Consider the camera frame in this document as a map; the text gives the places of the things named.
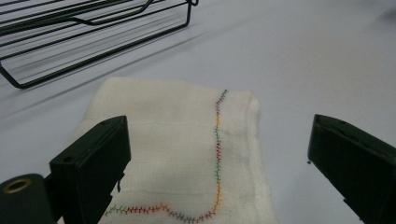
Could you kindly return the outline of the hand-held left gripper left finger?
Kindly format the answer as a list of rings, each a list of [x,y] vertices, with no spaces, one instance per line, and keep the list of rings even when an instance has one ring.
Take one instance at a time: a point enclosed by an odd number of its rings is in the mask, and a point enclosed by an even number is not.
[[[131,160],[128,121],[106,119],[49,163],[65,224],[97,224]]]

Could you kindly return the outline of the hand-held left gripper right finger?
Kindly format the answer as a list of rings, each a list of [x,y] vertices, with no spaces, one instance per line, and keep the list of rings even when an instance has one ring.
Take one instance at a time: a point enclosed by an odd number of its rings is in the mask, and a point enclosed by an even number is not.
[[[315,115],[307,157],[364,224],[396,224],[396,147],[340,119]]]

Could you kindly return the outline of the white cloth with coloured stitching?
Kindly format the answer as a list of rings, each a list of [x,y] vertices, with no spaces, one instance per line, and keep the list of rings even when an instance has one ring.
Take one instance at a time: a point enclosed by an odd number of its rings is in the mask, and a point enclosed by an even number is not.
[[[128,119],[132,159],[99,224],[279,224],[259,114],[249,91],[107,79],[72,136],[105,119]]]

